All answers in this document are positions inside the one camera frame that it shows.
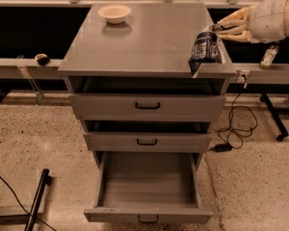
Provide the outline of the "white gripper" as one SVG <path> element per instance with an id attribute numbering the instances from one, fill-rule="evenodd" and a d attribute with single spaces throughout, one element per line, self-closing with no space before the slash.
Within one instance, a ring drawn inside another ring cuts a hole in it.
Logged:
<path id="1" fill-rule="evenodd" d="M 249 32 L 237 35 L 219 31 L 220 39 L 270 43 L 285 39 L 284 14 L 287 0 L 264 0 L 251 7 L 244 7 L 224 17 L 217 24 L 223 28 L 248 24 Z"/>

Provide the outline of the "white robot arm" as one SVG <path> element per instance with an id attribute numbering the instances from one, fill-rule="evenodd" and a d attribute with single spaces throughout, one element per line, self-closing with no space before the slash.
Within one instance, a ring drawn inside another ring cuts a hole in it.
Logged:
<path id="1" fill-rule="evenodd" d="M 217 22 L 220 39 L 270 43 L 289 38 L 289 0 L 264 0 Z"/>

